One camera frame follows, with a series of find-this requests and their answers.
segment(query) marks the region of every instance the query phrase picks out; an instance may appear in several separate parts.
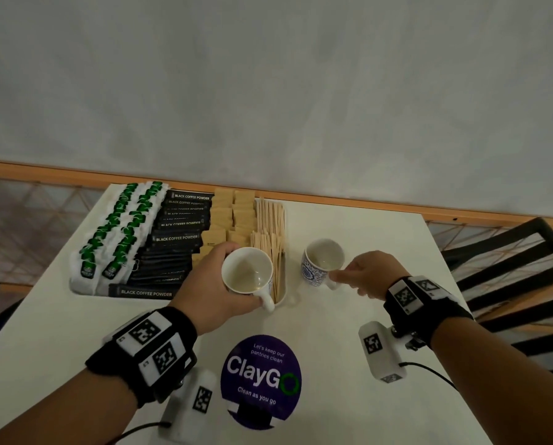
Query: purple sticker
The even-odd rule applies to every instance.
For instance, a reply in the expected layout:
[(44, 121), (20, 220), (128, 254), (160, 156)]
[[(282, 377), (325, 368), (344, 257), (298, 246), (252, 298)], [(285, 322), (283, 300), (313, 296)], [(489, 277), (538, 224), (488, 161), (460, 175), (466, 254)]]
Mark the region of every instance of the purple sticker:
[(231, 350), (221, 372), (221, 395), (237, 423), (269, 430), (299, 401), (301, 368), (295, 353), (272, 336), (251, 336)]

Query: black cable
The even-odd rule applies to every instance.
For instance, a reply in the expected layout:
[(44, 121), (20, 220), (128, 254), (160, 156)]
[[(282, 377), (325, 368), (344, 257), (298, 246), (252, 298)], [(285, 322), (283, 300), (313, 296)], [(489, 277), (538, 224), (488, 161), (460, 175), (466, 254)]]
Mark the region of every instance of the black cable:
[(112, 439), (106, 445), (114, 445), (119, 440), (124, 439), (126, 436), (131, 435), (132, 433), (136, 433), (137, 431), (143, 430), (145, 428), (150, 428), (152, 426), (161, 426), (163, 428), (169, 428), (171, 426), (170, 422), (154, 422), (154, 423), (145, 423), (144, 425), (137, 426), (136, 428), (132, 428), (130, 431), (125, 432), (122, 435), (119, 435), (117, 438)]
[(453, 387), (454, 389), (458, 390), (457, 387), (455, 387), (455, 384), (452, 383), (451, 381), (449, 381), (445, 376), (443, 376), (442, 374), (440, 374), (439, 372), (433, 370), (431, 367), (428, 367), (428, 366), (424, 366), (422, 364), (419, 364), (418, 362), (401, 362), (398, 364), (399, 366), (401, 367), (405, 367), (405, 366), (417, 366), (417, 367), (421, 367), (421, 368), (426, 368), (429, 372), (431, 373), (435, 373), (439, 378), (441, 378), (443, 381), (445, 381), (446, 383), (448, 383), (451, 387)]

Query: wrist strap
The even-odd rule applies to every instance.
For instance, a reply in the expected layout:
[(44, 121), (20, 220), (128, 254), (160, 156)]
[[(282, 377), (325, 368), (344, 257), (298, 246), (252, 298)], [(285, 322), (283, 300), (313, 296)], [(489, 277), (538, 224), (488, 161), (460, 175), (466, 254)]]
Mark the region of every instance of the wrist strap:
[(121, 377), (138, 407), (162, 402), (196, 364), (196, 328), (183, 312), (164, 307), (114, 331), (86, 362), (95, 374)]
[(399, 279), (387, 291), (384, 309), (391, 317), (398, 336), (416, 334), (430, 347), (437, 327), (449, 317), (472, 315), (457, 298), (424, 276)]

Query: white wall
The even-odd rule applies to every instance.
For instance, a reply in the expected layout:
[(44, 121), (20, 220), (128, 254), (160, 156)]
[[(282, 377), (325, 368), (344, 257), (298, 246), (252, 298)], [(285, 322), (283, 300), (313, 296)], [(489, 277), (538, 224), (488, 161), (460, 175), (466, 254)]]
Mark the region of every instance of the white wall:
[(553, 215), (553, 0), (0, 0), (0, 159)]

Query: coffee mug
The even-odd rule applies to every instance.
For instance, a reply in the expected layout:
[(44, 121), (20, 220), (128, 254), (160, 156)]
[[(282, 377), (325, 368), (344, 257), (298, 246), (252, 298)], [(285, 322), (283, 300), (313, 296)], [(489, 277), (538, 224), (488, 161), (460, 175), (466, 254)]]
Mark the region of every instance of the coffee mug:
[(262, 299), (264, 309), (274, 310), (272, 291), (272, 261), (270, 257), (253, 247), (236, 249), (225, 258), (221, 267), (223, 283), (235, 294), (255, 295)]
[(342, 247), (332, 239), (317, 239), (310, 243), (303, 252), (301, 273), (313, 287), (323, 282), (332, 290), (338, 289), (340, 283), (328, 276), (331, 270), (339, 270), (345, 262)]

